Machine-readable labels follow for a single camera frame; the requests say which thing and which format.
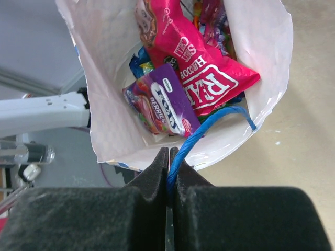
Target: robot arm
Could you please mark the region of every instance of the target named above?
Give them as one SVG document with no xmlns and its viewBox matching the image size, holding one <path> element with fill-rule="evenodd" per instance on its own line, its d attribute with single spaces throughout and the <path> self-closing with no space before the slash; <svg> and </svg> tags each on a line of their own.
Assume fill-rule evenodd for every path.
<svg viewBox="0 0 335 251">
<path fill-rule="evenodd" d="M 59 127 L 86 127 L 87 95 L 79 92 L 0 101 L 0 138 Z"/>
</svg>

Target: candy wrapper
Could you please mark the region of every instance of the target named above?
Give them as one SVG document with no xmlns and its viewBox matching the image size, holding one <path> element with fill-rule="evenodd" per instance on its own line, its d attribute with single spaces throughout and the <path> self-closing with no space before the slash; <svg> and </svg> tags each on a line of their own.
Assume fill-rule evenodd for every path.
<svg viewBox="0 0 335 251">
<path fill-rule="evenodd" d="M 188 137 L 200 126 L 169 64 L 165 64 L 122 90 L 127 103 L 153 134 Z"/>
<path fill-rule="evenodd" d="M 257 72 L 206 44 L 184 17 L 179 0 L 138 0 L 135 17 L 153 65 L 173 66 L 198 117 L 210 114 L 260 79 Z"/>
<path fill-rule="evenodd" d="M 204 26 L 204 39 L 218 48 L 223 56 L 236 59 L 227 13 L 221 0 L 203 0 L 199 22 Z"/>
<path fill-rule="evenodd" d="M 203 8 L 203 4 L 200 0 L 196 0 L 193 4 L 193 25 L 195 28 L 199 29 L 199 19 L 201 15 L 201 10 Z"/>
<path fill-rule="evenodd" d="M 154 70 L 150 57 L 144 47 L 139 50 L 138 56 L 135 56 L 135 54 L 132 56 L 129 67 L 136 79 L 139 79 Z"/>
</svg>

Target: floor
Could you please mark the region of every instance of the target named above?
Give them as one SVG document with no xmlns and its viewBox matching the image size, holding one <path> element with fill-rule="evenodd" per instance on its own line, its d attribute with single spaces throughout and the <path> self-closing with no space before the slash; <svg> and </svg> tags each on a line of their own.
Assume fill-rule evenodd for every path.
<svg viewBox="0 0 335 251">
<path fill-rule="evenodd" d="M 335 2 L 283 3 L 295 35 L 289 88 L 258 133 L 199 172 L 217 186 L 301 188 L 335 246 Z"/>
<path fill-rule="evenodd" d="M 42 166 L 35 187 L 122 187 L 134 172 L 108 164 L 97 164 L 90 134 L 85 129 L 57 128 L 22 134 L 23 141 L 49 144 L 56 155 Z"/>
</svg>

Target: paper bag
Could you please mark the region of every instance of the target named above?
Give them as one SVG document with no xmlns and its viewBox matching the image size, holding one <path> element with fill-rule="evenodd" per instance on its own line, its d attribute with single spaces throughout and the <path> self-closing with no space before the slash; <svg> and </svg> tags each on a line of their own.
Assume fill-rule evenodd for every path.
<svg viewBox="0 0 335 251">
<path fill-rule="evenodd" d="M 158 143 L 139 122 L 122 96 L 135 79 L 131 56 L 140 49 L 134 18 L 136 0 L 56 0 L 76 44 L 88 86 L 91 141 L 99 162 L 144 170 L 162 146 L 181 147 L 185 139 L 165 137 Z M 224 1 L 234 46 L 241 63 L 261 81 L 246 92 L 249 113 L 260 128 L 285 93 L 293 47 L 290 14 L 280 0 Z M 192 0 L 183 0 L 191 18 Z M 196 170 L 235 151 L 254 132 L 241 116 L 228 116 L 212 127 L 186 161 Z"/>
</svg>

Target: blue rope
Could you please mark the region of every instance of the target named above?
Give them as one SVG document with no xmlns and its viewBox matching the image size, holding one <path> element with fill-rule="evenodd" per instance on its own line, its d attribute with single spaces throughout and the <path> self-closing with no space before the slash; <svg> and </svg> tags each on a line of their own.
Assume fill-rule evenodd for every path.
<svg viewBox="0 0 335 251">
<path fill-rule="evenodd" d="M 187 154 L 213 124 L 215 124 L 219 119 L 223 118 L 225 115 L 228 115 L 230 113 L 241 113 L 247 119 L 247 122 L 251 126 L 251 129 L 252 130 L 256 129 L 256 125 L 250 118 L 248 111 L 240 106 L 225 107 L 221 110 L 218 110 L 213 115 L 209 116 L 206 119 L 206 121 L 190 137 L 187 138 L 185 143 L 182 145 L 182 147 L 176 154 L 171 164 L 169 174 L 167 176 L 167 192 L 169 196 L 172 195 L 178 171 Z"/>
</svg>

